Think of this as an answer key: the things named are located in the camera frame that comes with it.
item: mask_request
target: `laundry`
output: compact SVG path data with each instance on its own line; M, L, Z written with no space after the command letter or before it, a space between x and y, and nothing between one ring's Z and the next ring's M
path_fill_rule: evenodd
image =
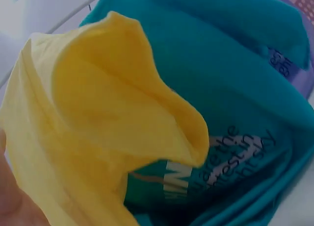
M115 12L32 36L0 125L18 185L52 226L136 226L127 174L159 159L201 166L209 148L204 119L160 79L140 23Z
M125 205L142 226L148 218L170 226L266 225L314 152L313 109L286 68L270 64L274 49L289 70L292 63L312 70L299 11L278 0L100 0L81 25L109 10L141 22L161 78L210 131L201 168L160 160L138 169Z

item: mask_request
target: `hand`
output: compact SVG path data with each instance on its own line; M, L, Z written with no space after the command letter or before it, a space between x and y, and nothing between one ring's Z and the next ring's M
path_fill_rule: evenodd
M18 187L4 157L5 143L0 130L0 226L49 226L42 210Z

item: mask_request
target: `yellow cloth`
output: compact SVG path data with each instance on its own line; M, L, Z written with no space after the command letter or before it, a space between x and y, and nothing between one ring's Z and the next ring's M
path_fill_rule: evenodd
M135 226L127 173L157 159L201 165L202 116L160 79L138 21L111 12L22 49L0 110L19 186L52 226Z

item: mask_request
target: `yellow garment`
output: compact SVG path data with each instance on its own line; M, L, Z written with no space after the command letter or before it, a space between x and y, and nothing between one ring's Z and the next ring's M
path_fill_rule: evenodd
M160 79L138 21L27 41L0 111L19 186L52 226L135 226L127 173L157 159L201 165L202 116Z

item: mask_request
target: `teal t-shirt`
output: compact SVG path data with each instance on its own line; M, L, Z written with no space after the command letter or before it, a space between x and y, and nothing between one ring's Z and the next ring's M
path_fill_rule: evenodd
M160 160L130 173L125 205L150 213L136 215L142 226L266 225L314 152L313 109L267 54L308 67L299 12L277 0L100 0L82 25L110 10L141 22L161 78L210 135L201 168Z

